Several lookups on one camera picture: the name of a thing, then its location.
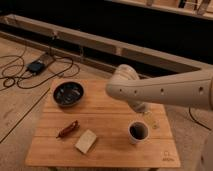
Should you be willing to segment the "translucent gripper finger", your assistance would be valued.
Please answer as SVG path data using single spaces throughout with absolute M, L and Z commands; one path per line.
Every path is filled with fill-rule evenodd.
M 153 115 L 153 113 L 151 111 L 147 111 L 144 113 L 143 115 L 144 117 L 144 121 L 152 128 L 152 129 L 158 129 L 159 128 L 159 124 L 158 122 L 155 120 L 155 117 Z

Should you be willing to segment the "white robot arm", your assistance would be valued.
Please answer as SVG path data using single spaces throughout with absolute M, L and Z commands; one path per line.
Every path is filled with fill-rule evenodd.
M 136 113 L 147 111 L 148 103 L 213 111 L 213 68 L 140 79 L 134 68 L 121 64 L 105 91 L 125 101 Z

